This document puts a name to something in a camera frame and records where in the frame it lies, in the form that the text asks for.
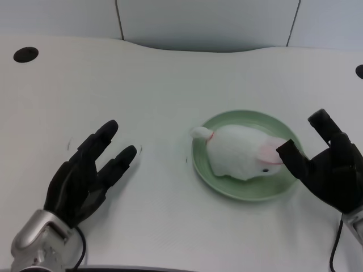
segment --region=robotic hand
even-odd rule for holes
[[[363,157],[324,109],[308,121],[328,149],[309,160],[289,140],[277,152],[288,170],[314,195],[343,213],[342,221],[363,245]]]
[[[63,163],[50,182],[43,210],[37,210],[11,245],[11,272],[63,272],[62,252],[73,228],[92,215],[107,190],[129,168],[137,151],[129,146],[98,173],[95,160],[111,143],[119,126],[103,125]]]

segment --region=rabbit ear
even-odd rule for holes
[[[283,164],[276,149],[286,143],[286,140],[276,137],[269,137],[267,141],[259,147],[257,159],[269,164]]]

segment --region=black hole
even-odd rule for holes
[[[363,79],[363,64],[356,68],[356,74],[358,77]]]
[[[34,47],[24,47],[14,54],[14,61],[25,63],[34,60],[39,54],[38,49]]]

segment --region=plate rim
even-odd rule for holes
[[[225,113],[231,113],[231,112],[251,112],[251,113],[258,113],[258,114],[263,114],[263,115],[265,115],[265,116],[268,116],[268,117],[270,117],[270,118],[273,118],[273,119],[275,119],[275,120],[277,120],[278,122],[280,122],[280,123],[282,123],[284,126],[286,126],[290,131],[291,131],[291,133],[295,136],[295,138],[297,139],[297,143],[298,143],[298,145],[301,147],[299,150],[301,151],[301,152],[303,152],[304,153],[304,150],[303,150],[303,147],[302,147],[302,145],[301,145],[301,141],[300,141],[300,139],[296,136],[296,134],[294,133],[294,131],[288,126],[288,125],[286,125],[284,122],[282,122],[282,121],[280,121],[279,119],[277,119],[276,117],[273,117],[273,116],[271,116],[271,115],[269,115],[269,114],[266,114],[266,113],[264,113],[264,112],[258,112],[258,111],[256,111],[256,110],[248,110],[248,109],[235,109],[235,110],[228,110],[228,111],[225,111],[225,112],[221,112],[221,113],[219,113],[219,114],[216,114],[216,115],[214,115],[213,117],[211,117],[211,118],[209,118],[208,120],[206,120],[201,126],[204,126],[206,123],[208,123],[210,120],[212,120],[212,119],[214,119],[214,118],[216,118],[216,117],[218,117],[218,116],[220,116],[220,115],[222,115],[222,114],[225,114]],[[206,184],[208,184],[208,186],[209,187],[211,187],[213,190],[215,190],[215,191],[217,191],[217,192],[219,192],[219,193],[221,193],[221,194],[223,194],[223,195],[225,195],[225,196],[227,196],[227,197],[230,197],[230,198],[233,198],[233,199],[237,199],[237,200],[242,200],[242,201],[250,201],[250,202],[259,202],[259,201],[266,201],[266,200],[270,200],[270,199],[274,199],[274,198],[277,198],[277,197],[279,197],[279,196],[281,196],[281,195],[283,195],[283,194],[286,194],[287,192],[289,192],[289,191],[291,191],[293,188],[295,188],[297,185],[298,185],[298,179],[296,178],[295,179],[295,181],[291,184],[291,186],[290,187],[288,187],[287,188],[287,190],[285,190],[285,191],[283,191],[283,192],[281,192],[281,193],[278,193],[278,194],[274,194],[274,195],[271,195],[271,196],[269,196],[269,197],[263,197],[263,198],[250,198],[250,199],[248,199],[248,198],[240,198],[240,197],[236,197],[236,196],[234,196],[234,195],[231,195],[231,194],[229,194],[229,193],[227,193],[227,192],[224,192],[223,190],[221,190],[221,189],[219,189],[219,188],[216,188],[216,187],[214,187],[213,185],[211,185],[207,180],[206,180],[206,178],[200,173],[200,171],[199,171],[199,168],[196,166],[196,162],[195,162],[195,158],[194,158],[194,152],[193,152],[193,149],[194,149],[194,139],[193,139],[193,141],[192,141],[192,160],[193,160],[193,166],[194,166],[194,169],[197,171],[197,173],[198,173],[198,175],[199,175],[199,177],[206,183]]]

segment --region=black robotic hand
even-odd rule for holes
[[[276,151],[313,194],[342,213],[350,213],[363,204],[363,157],[324,109],[308,121],[328,149],[309,160],[289,140]]]
[[[121,178],[136,156],[129,146],[111,159],[98,173],[95,161],[111,143],[119,126],[112,120],[91,134],[78,151],[63,163],[49,184],[44,210],[70,228],[93,214],[106,199],[107,190]]]

